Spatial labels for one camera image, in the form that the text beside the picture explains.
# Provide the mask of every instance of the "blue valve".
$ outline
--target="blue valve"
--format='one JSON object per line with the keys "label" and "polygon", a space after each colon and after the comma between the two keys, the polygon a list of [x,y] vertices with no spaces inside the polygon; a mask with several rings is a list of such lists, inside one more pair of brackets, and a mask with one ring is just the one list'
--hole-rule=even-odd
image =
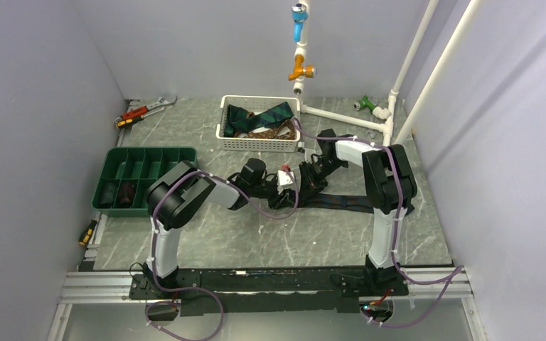
{"label": "blue valve", "polygon": [[294,19],[294,41],[300,41],[300,33],[302,32],[303,23],[309,16],[306,14],[306,6],[296,4],[292,6],[292,19]]}

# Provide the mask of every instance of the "white wall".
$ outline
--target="white wall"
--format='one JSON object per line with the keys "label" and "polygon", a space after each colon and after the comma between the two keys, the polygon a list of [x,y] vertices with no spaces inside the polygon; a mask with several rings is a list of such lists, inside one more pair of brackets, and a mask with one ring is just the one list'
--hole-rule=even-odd
{"label": "white wall", "polygon": [[489,340],[546,340],[546,1],[484,1],[415,126]]}
{"label": "white wall", "polygon": [[[425,60],[456,0],[441,0]],[[294,24],[284,1],[75,0],[126,98],[293,96]],[[427,1],[312,0],[306,96],[387,96]],[[405,87],[412,77],[407,77]]]}
{"label": "white wall", "polygon": [[0,340],[46,338],[123,111],[68,0],[0,0]]}

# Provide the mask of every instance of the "robotic arm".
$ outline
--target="robotic arm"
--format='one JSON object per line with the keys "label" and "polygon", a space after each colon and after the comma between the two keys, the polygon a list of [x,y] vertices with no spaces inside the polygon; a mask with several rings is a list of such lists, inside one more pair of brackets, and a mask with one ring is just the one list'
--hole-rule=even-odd
{"label": "robotic arm", "polygon": [[[319,137],[336,137],[332,129],[322,131]],[[397,188],[390,173],[388,155],[377,148],[355,141],[319,141],[323,156],[312,163],[300,164],[301,187],[299,200],[311,197],[327,185],[325,177],[341,166],[353,163],[363,168],[367,197],[374,207],[374,232],[371,248],[365,260],[365,281],[376,288],[395,288],[402,286],[403,277],[395,269],[390,252],[392,251],[393,223],[400,206],[401,217],[417,193],[417,186],[410,168],[405,150],[402,146],[391,146],[395,168],[401,182],[403,202],[399,202]],[[158,179],[149,189],[147,195],[148,211],[153,214],[154,208],[166,196],[170,188],[185,175],[197,171],[197,168],[181,162]],[[226,181],[212,178],[206,172],[204,176],[193,176],[175,192],[167,197],[158,213],[159,232],[155,243],[155,262],[158,269],[158,281],[165,288],[175,288],[178,272],[177,249],[181,228],[194,216],[204,202],[214,202],[230,210],[237,210],[247,201]],[[293,185],[284,171],[279,171],[273,180],[267,180],[264,162],[250,159],[241,172],[232,175],[232,183],[250,197],[269,199],[269,206],[287,207],[293,205]],[[148,279],[153,278],[154,260],[149,257],[144,266]]]}

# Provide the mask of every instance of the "pliers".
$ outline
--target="pliers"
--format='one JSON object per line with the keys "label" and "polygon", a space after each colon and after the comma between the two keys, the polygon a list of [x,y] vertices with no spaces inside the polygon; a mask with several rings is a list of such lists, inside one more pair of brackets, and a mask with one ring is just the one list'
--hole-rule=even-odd
{"label": "pliers", "polygon": [[162,99],[162,97],[160,97],[158,98],[157,101],[155,101],[152,104],[144,105],[143,107],[133,109],[130,112],[127,112],[126,114],[117,117],[114,120],[114,123],[116,124],[116,127],[118,129],[122,129],[126,126],[132,126],[133,124],[139,121],[143,121],[149,115],[152,115],[164,110],[164,109],[160,109],[160,110],[156,110],[156,109],[168,107],[175,103],[177,103],[177,96],[175,96],[172,101],[167,101],[165,99]]}

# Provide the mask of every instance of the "white plastic basket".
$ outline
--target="white plastic basket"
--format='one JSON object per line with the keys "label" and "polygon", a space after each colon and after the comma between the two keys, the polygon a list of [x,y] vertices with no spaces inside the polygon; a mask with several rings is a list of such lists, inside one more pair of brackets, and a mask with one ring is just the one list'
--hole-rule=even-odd
{"label": "white plastic basket", "polygon": [[227,124],[227,107],[229,104],[258,115],[283,102],[288,102],[294,116],[300,119],[300,101],[293,97],[223,96],[220,100],[220,124],[217,124],[216,130],[219,144],[223,145],[223,149],[230,151],[283,151],[290,153],[296,151],[296,146],[300,141],[300,131],[296,131],[296,139],[294,140],[223,137],[225,125]]}

